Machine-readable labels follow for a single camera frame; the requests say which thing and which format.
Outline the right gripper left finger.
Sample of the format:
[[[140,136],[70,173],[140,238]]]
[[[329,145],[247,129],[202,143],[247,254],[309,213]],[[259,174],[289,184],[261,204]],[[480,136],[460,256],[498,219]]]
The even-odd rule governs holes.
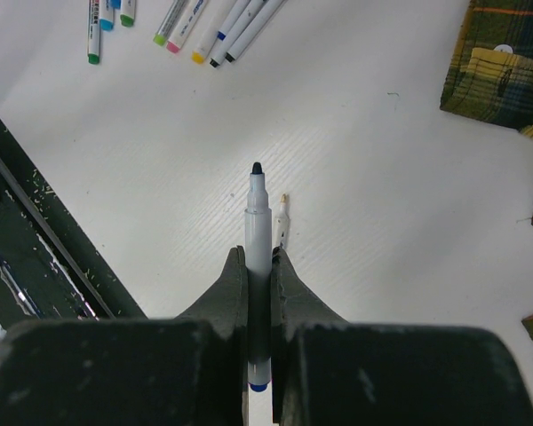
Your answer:
[[[244,425],[241,247],[172,319],[36,319],[0,341],[0,425]]]

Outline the blue cap white marker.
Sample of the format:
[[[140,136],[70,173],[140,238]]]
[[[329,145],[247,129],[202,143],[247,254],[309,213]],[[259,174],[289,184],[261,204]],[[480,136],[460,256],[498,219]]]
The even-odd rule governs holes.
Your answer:
[[[259,162],[250,173],[247,207],[244,211],[244,254],[247,269],[248,302],[248,384],[262,392],[271,380],[270,284],[272,271],[272,210],[266,176]]]

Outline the pink cap white marker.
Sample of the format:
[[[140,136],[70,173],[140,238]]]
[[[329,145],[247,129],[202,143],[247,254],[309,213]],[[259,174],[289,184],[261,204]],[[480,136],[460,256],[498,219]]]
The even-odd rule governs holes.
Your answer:
[[[288,234],[290,230],[289,196],[284,193],[280,199],[279,209],[274,215],[274,245],[281,249],[288,246]]]

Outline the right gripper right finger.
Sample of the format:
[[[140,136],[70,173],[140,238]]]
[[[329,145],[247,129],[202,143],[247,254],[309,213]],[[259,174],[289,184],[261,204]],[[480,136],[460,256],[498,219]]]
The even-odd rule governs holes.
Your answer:
[[[349,322],[280,248],[271,321],[272,410],[281,425],[533,425],[521,372],[497,335]]]

